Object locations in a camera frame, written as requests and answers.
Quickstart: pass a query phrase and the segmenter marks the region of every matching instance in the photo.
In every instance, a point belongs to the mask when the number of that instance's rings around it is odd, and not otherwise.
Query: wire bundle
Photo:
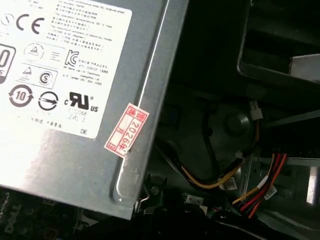
[[[275,154],[273,154],[270,169],[264,180],[262,180],[257,187],[249,191],[247,194],[232,202],[233,205],[237,205],[238,209],[243,215],[248,216],[249,219],[253,217],[260,203],[264,199],[264,196],[275,183],[282,167],[286,162],[286,159],[286,153],[283,155],[278,153],[276,158]]]
[[[222,173],[217,180],[217,178],[212,179],[200,179],[193,176],[189,170],[181,163],[176,151],[165,141],[156,139],[155,145],[160,150],[162,156],[166,159],[166,161],[176,170],[178,170],[189,182],[192,186],[200,189],[214,189],[221,184],[224,184],[230,177],[232,177],[235,172],[240,168],[243,163],[241,158],[237,158],[234,162],[232,162]]]

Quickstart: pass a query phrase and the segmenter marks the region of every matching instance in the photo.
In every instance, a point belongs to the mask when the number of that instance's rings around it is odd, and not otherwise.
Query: screw
[[[153,186],[153,187],[151,188],[151,192],[152,192],[153,195],[158,195],[159,192],[160,192],[160,190],[159,190],[159,188],[157,188],[156,186]]]

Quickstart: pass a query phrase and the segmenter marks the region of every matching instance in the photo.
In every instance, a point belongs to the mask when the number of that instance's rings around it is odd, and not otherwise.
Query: small label
[[[225,183],[224,183],[224,188],[226,190],[237,190],[237,183],[236,183],[236,179],[234,177],[230,177]]]
[[[263,185],[265,185],[265,183],[266,183],[266,181],[268,180],[268,175],[267,176],[265,176],[262,180],[261,180],[261,182],[258,184],[258,186],[256,186],[258,189],[260,189]]]
[[[202,197],[193,196],[193,195],[188,194],[186,196],[185,203],[201,206],[204,204],[204,199]]]
[[[149,113],[129,103],[104,148],[124,157],[134,144]]]
[[[273,195],[275,195],[277,192],[277,189],[272,185],[272,187],[270,187],[269,191],[265,194],[264,199],[268,200],[269,198],[271,198]]]

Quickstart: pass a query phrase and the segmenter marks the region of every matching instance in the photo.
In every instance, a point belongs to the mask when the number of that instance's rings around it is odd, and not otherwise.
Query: ce mark
[[[30,15],[29,14],[22,14],[20,15],[17,19],[16,19],[16,27],[21,30],[21,31],[24,31],[25,29],[20,25],[20,21],[23,19],[23,18],[28,18]],[[39,34],[40,32],[37,31],[36,28],[39,28],[40,27],[40,24],[38,23],[39,21],[44,21],[45,19],[43,17],[39,17],[37,18],[36,20],[34,20],[31,24],[31,30],[32,32],[34,32],[35,34]]]

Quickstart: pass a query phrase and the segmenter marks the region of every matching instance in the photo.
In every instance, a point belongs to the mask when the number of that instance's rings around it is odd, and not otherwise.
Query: warning triangle symbol
[[[35,46],[34,48],[32,48],[29,52],[30,55],[35,55],[35,56],[39,56],[39,52],[38,52],[38,48]]]
[[[32,74],[31,68],[28,67],[26,70],[24,70],[23,74],[31,75]]]
[[[38,48],[35,46],[32,50],[31,50],[32,53],[36,54],[38,53]]]

